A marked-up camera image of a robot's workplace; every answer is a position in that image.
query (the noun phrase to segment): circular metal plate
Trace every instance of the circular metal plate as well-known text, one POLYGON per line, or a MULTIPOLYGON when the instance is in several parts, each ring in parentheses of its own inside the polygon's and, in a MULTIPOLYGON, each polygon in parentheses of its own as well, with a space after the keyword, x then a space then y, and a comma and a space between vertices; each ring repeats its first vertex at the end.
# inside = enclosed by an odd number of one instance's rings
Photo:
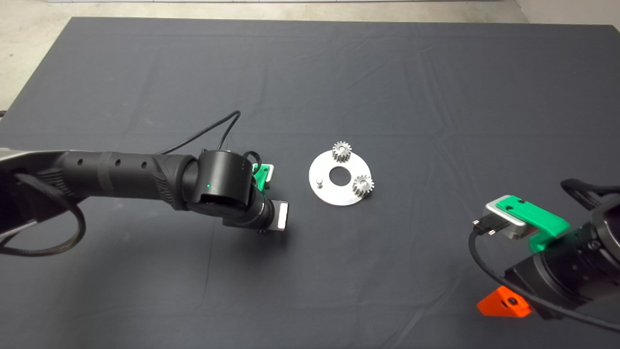
POLYGON ((357 176, 370 175, 370 169, 366 162, 351 153, 348 161, 337 162, 332 156, 332 151, 328 150, 314 159, 308 172, 310 187, 321 200, 335 206, 349 206, 362 200, 361 197, 353 192, 353 180, 357 176), (329 179, 329 173, 336 167, 344 167, 351 174, 351 180, 344 186, 337 186, 329 179))

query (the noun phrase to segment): small metal gear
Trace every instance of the small metal gear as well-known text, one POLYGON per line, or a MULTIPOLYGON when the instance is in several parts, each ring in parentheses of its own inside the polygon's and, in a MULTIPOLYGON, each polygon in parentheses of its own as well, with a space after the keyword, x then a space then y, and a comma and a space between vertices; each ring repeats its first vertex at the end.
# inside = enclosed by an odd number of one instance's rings
POLYGON ((374 182, 369 176, 357 176, 353 181, 353 192, 359 197, 365 197, 374 189, 374 182))
POLYGON ((343 140, 336 142, 332 147, 332 154, 337 162, 345 162, 351 157, 351 145, 343 140))

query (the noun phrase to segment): table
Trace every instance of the table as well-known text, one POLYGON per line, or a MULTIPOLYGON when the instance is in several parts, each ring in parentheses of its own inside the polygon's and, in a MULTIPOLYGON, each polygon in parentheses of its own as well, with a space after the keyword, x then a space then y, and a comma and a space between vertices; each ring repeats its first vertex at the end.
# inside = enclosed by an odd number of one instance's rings
MULTIPOLYGON (((290 230, 90 198, 70 252, 0 256, 2 346, 614 347, 571 320, 481 316, 497 285, 467 236, 503 194, 588 219, 559 181, 618 183, 618 62, 611 26, 72 19, 2 120, 2 146, 151 153, 240 109, 226 146, 275 165, 269 195, 290 201, 290 230), (376 183, 351 207, 308 185, 338 140, 376 183)), ((71 219, 11 243, 49 246, 71 219)), ((528 255, 500 235, 479 246, 496 270, 528 255)), ((617 299, 581 310, 620 319, 617 299)))

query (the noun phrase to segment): concrete floor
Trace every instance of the concrete floor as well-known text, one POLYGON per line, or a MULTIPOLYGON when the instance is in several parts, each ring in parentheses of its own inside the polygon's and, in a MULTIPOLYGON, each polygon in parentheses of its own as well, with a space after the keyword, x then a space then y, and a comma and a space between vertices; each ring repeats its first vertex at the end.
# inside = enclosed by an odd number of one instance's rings
POLYGON ((0 110, 8 109, 74 16, 527 23, 514 0, 340 3, 65 3, 0 0, 0 110))

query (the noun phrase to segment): green 3d-printed bracket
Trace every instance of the green 3d-printed bracket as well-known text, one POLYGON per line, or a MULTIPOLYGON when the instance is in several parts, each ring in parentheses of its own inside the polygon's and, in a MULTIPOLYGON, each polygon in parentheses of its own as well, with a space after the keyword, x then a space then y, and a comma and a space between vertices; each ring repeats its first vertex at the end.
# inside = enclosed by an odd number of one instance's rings
MULTIPOLYGON (((252 171, 256 169, 256 165, 257 164, 252 165, 252 171)), ((256 172, 256 174, 254 175, 254 178, 256 178, 256 187, 261 192, 265 190, 265 183, 267 183, 269 171, 270 171, 270 166, 262 164, 259 168, 259 171, 256 172)))
POLYGON ((498 202, 497 207, 538 228, 538 233, 529 238, 529 249, 534 253, 544 251, 549 242, 570 228, 563 218, 516 196, 498 202))

